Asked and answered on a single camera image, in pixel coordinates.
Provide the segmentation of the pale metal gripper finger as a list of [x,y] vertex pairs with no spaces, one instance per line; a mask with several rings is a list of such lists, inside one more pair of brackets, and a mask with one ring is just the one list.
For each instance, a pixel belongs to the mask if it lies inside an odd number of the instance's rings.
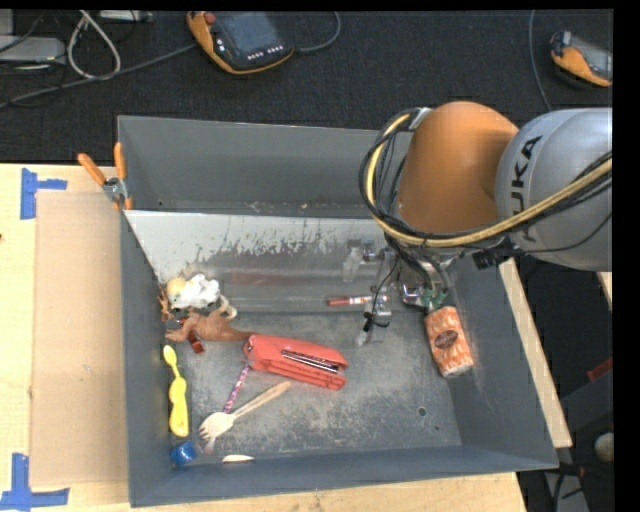
[[392,309],[387,295],[376,296],[365,305],[363,319],[355,337],[357,346],[384,341]]
[[349,240],[347,256],[342,266],[342,279],[352,282],[359,269],[376,261],[376,247],[372,239]]

